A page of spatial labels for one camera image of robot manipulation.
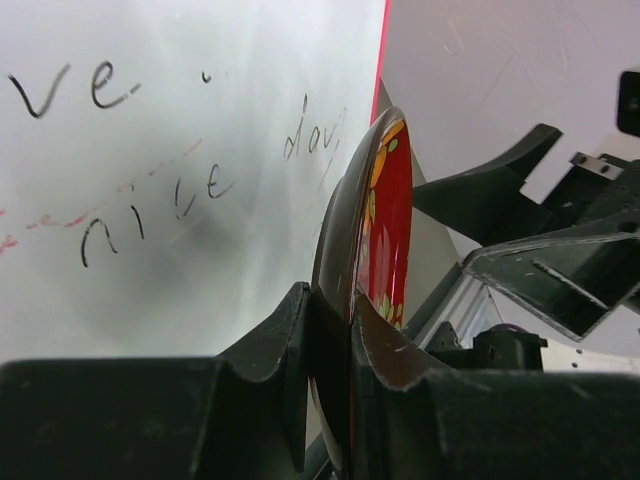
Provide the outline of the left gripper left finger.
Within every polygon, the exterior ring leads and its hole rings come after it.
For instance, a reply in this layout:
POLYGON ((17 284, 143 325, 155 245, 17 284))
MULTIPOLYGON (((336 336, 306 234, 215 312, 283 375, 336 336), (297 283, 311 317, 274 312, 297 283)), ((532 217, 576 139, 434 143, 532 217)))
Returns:
POLYGON ((213 357, 1 368, 5 479, 294 479, 305 463, 306 283, 213 357))

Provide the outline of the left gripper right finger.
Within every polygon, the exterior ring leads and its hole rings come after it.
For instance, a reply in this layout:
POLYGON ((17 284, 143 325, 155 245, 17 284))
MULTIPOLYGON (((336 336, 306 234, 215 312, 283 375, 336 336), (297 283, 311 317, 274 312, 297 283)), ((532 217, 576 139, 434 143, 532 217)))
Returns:
POLYGON ((639 380, 454 370, 358 295, 352 324, 355 479, 635 479, 639 380))

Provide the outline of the red floral plate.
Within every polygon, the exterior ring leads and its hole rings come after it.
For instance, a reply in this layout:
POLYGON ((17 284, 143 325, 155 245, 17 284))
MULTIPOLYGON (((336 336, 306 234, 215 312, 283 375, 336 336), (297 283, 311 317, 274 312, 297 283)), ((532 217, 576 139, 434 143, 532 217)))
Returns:
POLYGON ((341 479, 351 475, 354 452, 356 303, 364 297, 392 327, 404 323, 411 189, 407 122, 390 107, 369 128, 331 195, 312 273, 310 386, 341 479))

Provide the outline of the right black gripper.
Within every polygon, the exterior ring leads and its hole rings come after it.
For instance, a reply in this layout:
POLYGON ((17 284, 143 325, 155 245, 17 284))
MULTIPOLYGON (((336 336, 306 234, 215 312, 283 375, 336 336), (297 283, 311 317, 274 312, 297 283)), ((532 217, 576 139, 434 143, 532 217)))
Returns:
MULTIPOLYGON (((619 77, 616 127, 639 137, 637 70, 619 77)), ((639 291, 639 216, 616 214, 639 205, 639 159, 578 152, 541 205, 521 188, 561 136, 538 124, 493 160, 415 187, 412 205, 489 246, 465 273, 580 342, 639 291)))

